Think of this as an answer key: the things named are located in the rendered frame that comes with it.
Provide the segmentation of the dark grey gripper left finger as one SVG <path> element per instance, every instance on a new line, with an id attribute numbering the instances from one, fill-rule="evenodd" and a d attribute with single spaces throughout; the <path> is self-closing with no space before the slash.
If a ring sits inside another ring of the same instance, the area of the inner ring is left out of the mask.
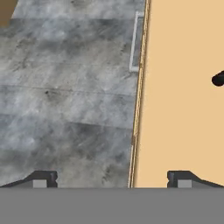
<path id="1" fill-rule="evenodd" d="M 56 171 L 34 171 L 26 178 L 1 185 L 1 188 L 57 188 L 58 173 Z"/>

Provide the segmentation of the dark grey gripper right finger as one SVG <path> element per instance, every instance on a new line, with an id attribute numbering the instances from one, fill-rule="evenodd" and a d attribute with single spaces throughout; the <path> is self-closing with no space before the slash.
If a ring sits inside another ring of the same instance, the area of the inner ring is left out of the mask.
<path id="1" fill-rule="evenodd" d="M 201 179 L 191 171 L 168 171 L 167 178 L 168 188 L 223 188 L 223 185 Z"/>

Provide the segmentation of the light wooden drawer front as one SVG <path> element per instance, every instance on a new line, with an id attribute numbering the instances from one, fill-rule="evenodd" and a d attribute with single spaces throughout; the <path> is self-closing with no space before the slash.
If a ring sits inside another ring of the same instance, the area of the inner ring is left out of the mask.
<path id="1" fill-rule="evenodd" d="M 138 63 L 138 78 L 136 85 L 136 102 L 135 102 L 135 113 L 133 119 L 133 131 L 131 137 L 131 153 L 130 153 L 130 164 L 129 164 L 129 182 L 128 188 L 135 187 L 135 169 L 137 161 L 137 139 L 140 127 L 140 117 L 141 117 L 141 102 L 142 94 L 144 91 L 144 70 L 147 52 L 147 39 L 149 30 L 149 21 L 151 14 L 151 0 L 145 0 L 144 4 L 144 16 L 143 16 L 143 27 L 142 27 L 142 40 L 141 49 L 139 53 L 139 63 Z"/>

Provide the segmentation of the black rounded object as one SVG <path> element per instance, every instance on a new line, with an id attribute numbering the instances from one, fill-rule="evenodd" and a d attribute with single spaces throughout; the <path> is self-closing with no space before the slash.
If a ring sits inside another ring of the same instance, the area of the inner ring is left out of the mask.
<path id="1" fill-rule="evenodd" d="M 216 87 L 221 87 L 224 85 L 224 70 L 217 73 L 216 75 L 214 75 L 212 77 L 212 83 L 216 86 Z"/>

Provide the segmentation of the brown wooden cabinet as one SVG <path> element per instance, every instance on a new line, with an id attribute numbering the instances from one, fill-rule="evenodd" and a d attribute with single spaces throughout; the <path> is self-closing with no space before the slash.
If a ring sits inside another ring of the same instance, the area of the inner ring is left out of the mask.
<path id="1" fill-rule="evenodd" d="M 5 27 L 10 23 L 17 4 L 18 0 L 0 0 L 0 27 Z"/>

